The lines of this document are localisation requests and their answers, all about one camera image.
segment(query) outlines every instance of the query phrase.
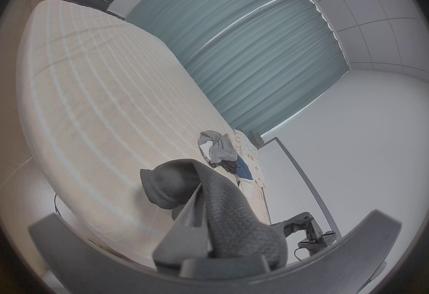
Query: pile of clothes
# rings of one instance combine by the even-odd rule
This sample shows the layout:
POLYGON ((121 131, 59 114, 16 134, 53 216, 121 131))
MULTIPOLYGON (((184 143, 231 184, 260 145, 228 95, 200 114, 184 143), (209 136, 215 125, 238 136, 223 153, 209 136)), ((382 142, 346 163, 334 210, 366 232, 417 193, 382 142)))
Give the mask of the pile of clothes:
POLYGON ((228 173, 234 174, 243 194, 247 198, 252 196, 255 181, 249 167, 237 154, 228 134, 222 135, 213 130, 201 132, 198 145, 202 156, 212 168, 221 166, 228 173))

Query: green curtain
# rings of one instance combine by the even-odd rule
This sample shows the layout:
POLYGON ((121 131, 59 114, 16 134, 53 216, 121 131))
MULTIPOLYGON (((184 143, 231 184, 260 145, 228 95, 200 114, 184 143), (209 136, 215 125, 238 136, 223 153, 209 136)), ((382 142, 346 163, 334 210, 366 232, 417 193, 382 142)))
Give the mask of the green curtain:
POLYGON ((280 124, 348 71, 310 0, 142 0, 126 21, 163 40, 247 135, 280 124))

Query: beige bed sheet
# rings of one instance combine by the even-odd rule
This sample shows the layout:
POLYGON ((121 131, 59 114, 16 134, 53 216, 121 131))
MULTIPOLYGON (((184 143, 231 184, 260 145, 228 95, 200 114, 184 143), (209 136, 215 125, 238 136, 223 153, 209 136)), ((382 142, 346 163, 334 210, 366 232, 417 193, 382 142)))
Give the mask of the beige bed sheet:
POLYGON ((173 221, 148 201, 139 170, 172 159, 205 162, 197 145, 203 130, 234 136, 162 41, 64 1, 43 1, 29 18, 17 95, 26 140, 55 192, 108 246, 151 267, 173 221))

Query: black garment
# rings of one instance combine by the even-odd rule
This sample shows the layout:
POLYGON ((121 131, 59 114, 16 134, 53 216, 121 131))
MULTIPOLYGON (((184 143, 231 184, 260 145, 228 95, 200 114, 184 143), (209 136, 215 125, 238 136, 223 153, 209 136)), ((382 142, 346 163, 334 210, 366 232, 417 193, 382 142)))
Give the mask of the black garment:
POLYGON ((216 258, 263 254, 272 270, 285 266, 286 239, 259 222, 243 193, 225 176, 194 159, 140 170, 148 199, 164 209, 186 204, 202 184, 216 258))
POLYGON ((212 168, 216 168, 217 166, 221 166, 222 168, 224 168, 227 173, 232 173, 233 175, 235 175, 237 173, 237 161, 225 161, 222 160, 220 163, 209 163, 210 166, 212 168))

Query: gray garment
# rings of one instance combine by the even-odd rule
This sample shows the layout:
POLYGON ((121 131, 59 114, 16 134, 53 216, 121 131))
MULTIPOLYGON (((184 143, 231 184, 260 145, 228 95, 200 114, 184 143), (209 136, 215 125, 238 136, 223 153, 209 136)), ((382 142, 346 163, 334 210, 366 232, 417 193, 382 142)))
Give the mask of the gray garment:
POLYGON ((218 164, 222 160, 224 161, 236 161, 237 160, 237 151, 233 146, 231 139, 228 134, 220 134, 213 130, 207 130, 200 133, 200 138, 198 139, 198 146, 205 144, 207 141, 212 141, 213 146, 210 147, 210 156, 209 160, 204 152, 201 151, 204 159, 211 164, 218 164))
POLYGON ((238 187, 194 159, 140 170, 148 199, 164 209, 186 204, 202 184, 216 258, 263 254, 272 270, 286 265, 287 245, 273 227, 261 223, 238 187))

